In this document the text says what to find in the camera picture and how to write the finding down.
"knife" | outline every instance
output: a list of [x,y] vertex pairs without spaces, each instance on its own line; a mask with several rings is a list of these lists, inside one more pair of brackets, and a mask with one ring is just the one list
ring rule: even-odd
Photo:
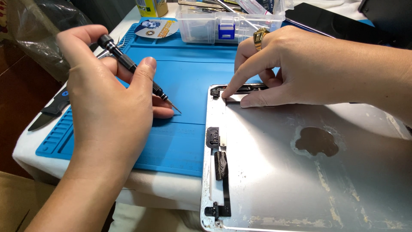
[[54,98],[53,102],[43,108],[40,112],[42,113],[37,120],[31,125],[28,131],[39,129],[44,125],[48,124],[54,118],[57,118],[61,115],[64,108],[70,104],[69,93],[67,88],[64,87]]

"black screwdriver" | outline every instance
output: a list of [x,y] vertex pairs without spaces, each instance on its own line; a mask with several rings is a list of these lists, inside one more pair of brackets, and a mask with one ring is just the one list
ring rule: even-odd
[[[100,38],[97,40],[97,44],[103,49],[107,49],[110,53],[112,53],[119,63],[121,63],[127,70],[129,70],[131,73],[134,73],[137,68],[137,64],[133,62],[130,57],[128,57],[126,54],[123,54],[120,49],[116,46],[114,43],[114,40],[110,35],[102,35]],[[169,103],[170,105],[173,106],[177,111],[182,113],[180,110],[178,110],[173,103],[169,100],[169,97],[163,92],[162,88],[156,82],[153,82],[153,93],[156,96],[159,96],[162,98],[164,101]]]

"can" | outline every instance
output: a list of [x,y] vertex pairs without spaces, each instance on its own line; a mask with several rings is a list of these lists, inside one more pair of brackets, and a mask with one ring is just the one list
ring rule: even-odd
[[166,0],[135,0],[142,17],[163,17],[167,14]]

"clear plastic box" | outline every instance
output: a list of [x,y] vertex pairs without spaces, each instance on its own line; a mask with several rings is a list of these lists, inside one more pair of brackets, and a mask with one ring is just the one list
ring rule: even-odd
[[182,40],[187,43],[240,43],[253,36],[256,27],[274,31],[285,20],[285,10],[293,9],[293,0],[274,2],[271,15],[231,12],[202,14],[193,10],[196,7],[179,5],[176,19]]

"sticker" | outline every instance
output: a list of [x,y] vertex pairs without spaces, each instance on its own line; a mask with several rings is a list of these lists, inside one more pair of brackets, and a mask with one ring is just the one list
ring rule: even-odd
[[137,26],[134,33],[142,37],[159,39],[174,34],[178,29],[179,26],[177,21],[148,19]]

